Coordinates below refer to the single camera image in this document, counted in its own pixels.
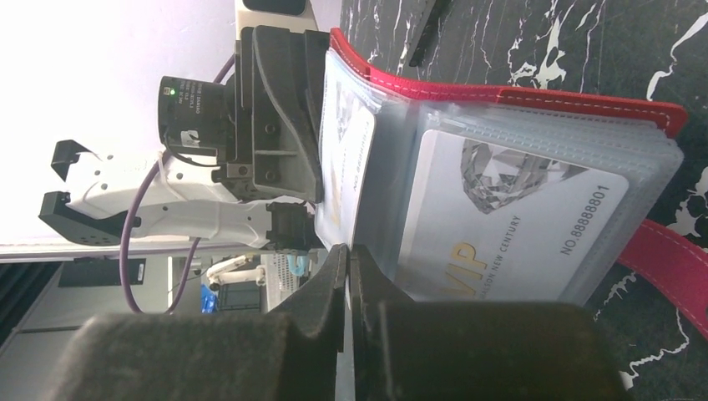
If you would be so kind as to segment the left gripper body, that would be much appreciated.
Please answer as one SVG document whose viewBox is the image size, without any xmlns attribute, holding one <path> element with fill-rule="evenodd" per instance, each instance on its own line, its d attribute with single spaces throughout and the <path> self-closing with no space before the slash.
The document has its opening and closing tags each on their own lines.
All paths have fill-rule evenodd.
<svg viewBox="0 0 708 401">
<path fill-rule="evenodd" d="M 177 160 L 216 169 L 216 181 L 254 179 L 251 137 L 239 122 L 239 84 L 164 76 L 159 83 L 157 124 L 161 144 Z"/>
</svg>

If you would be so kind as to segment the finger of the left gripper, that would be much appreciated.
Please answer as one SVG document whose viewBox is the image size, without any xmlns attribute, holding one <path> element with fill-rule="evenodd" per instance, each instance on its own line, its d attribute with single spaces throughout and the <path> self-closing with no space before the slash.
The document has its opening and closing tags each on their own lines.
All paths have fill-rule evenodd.
<svg viewBox="0 0 708 401">
<path fill-rule="evenodd" d="M 250 119 L 255 188 L 318 203 L 324 192 L 319 144 L 301 94 L 303 33 L 266 25 L 245 28 L 237 82 L 240 107 Z"/>
<path fill-rule="evenodd" d="M 303 107 L 310 123 L 315 144 L 319 144 L 324 97 L 325 57 L 330 47 L 330 34 L 306 30 L 303 33 L 304 79 Z"/>
</svg>

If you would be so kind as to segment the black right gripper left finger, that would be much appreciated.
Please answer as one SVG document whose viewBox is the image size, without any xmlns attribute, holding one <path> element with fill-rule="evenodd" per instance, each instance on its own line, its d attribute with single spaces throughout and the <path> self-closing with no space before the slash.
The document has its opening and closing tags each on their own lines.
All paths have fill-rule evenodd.
<svg viewBox="0 0 708 401">
<path fill-rule="evenodd" d="M 265 314 L 111 314 L 89 319 L 47 400 L 333 400 L 349 250 Z"/>
</svg>

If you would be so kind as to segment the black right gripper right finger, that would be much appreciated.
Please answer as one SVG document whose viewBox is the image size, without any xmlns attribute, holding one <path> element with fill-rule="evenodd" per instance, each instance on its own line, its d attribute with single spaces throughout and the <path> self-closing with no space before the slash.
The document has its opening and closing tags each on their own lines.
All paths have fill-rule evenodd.
<svg viewBox="0 0 708 401">
<path fill-rule="evenodd" d="M 349 262 L 359 400 L 625 400 L 607 342 L 581 307 L 422 302 L 362 245 Z"/>
</svg>

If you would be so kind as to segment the red leather card holder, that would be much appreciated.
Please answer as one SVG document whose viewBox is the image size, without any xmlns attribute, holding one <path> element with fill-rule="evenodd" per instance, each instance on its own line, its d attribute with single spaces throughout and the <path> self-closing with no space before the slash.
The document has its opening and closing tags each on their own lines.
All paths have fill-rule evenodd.
<svg viewBox="0 0 708 401">
<path fill-rule="evenodd" d="M 686 120 L 671 103 L 406 79 L 335 28 L 315 231 L 365 244 L 420 301 L 582 305 L 620 262 L 706 332 L 706 252 L 647 217 Z"/>
</svg>

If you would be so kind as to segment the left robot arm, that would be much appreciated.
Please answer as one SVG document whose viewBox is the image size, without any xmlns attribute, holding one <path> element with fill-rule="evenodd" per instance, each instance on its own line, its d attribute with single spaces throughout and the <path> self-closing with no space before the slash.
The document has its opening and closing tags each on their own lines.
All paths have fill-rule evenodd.
<svg viewBox="0 0 708 401">
<path fill-rule="evenodd" d="M 267 313 L 139 309 L 134 239 L 290 255 L 321 246 L 326 187 L 318 136 L 328 33 L 245 28 L 227 81 L 159 83 L 157 155 L 59 141 L 40 219 L 65 239 L 117 246 L 130 314 L 93 317 L 62 356 L 48 400 L 333 400 L 343 344 L 347 249 Z"/>
</svg>

